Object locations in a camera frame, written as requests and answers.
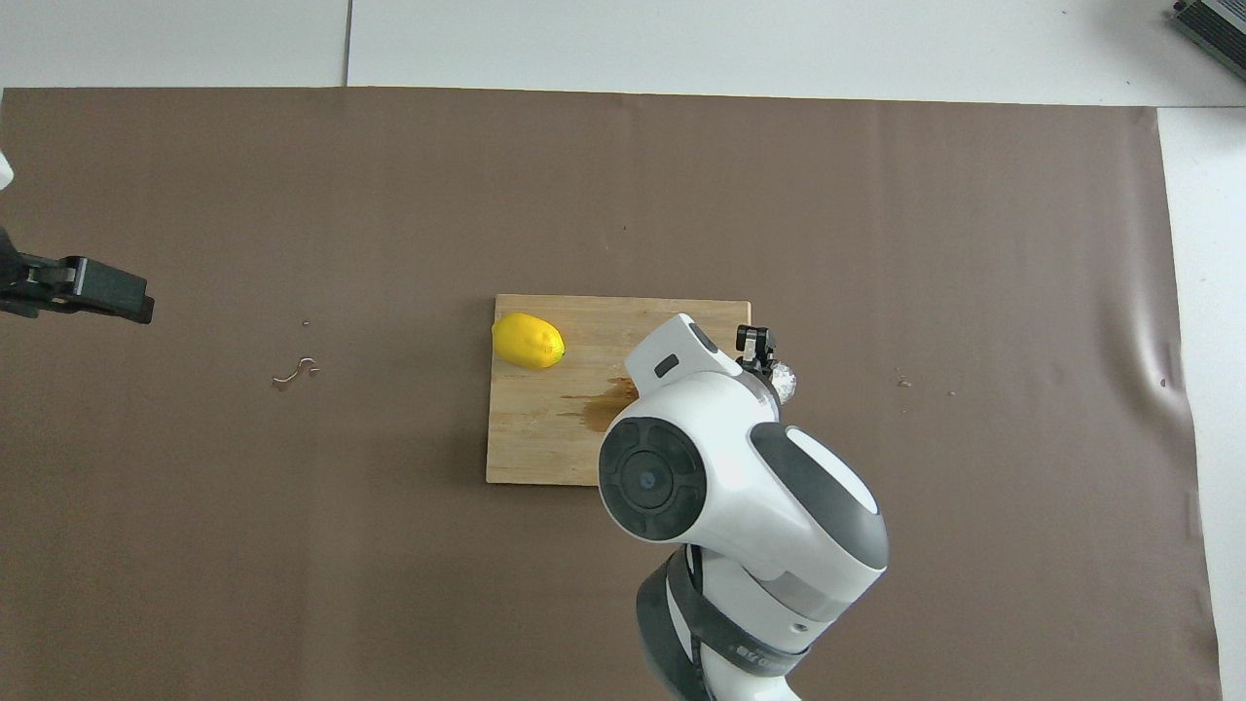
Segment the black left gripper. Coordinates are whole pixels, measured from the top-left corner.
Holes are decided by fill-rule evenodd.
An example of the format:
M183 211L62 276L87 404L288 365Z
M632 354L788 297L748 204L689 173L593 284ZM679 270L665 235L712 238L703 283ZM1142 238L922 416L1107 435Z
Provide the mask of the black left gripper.
M72 310L118 316L128 322L150 324L153 298L148 280L88 256L66 256L62 261L19 256L7 232L0 228L1 311L39 316L42 311L69 314Z

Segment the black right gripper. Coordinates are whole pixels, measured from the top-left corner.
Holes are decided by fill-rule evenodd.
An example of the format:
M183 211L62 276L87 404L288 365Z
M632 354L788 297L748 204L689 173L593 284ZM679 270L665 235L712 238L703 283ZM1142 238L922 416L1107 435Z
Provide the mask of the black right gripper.
M735 347L740 354L736 364L751 377L753 385L764 388L766 393L778 395L773 381L776 365L775 341L770 329L761 325L739 325Z

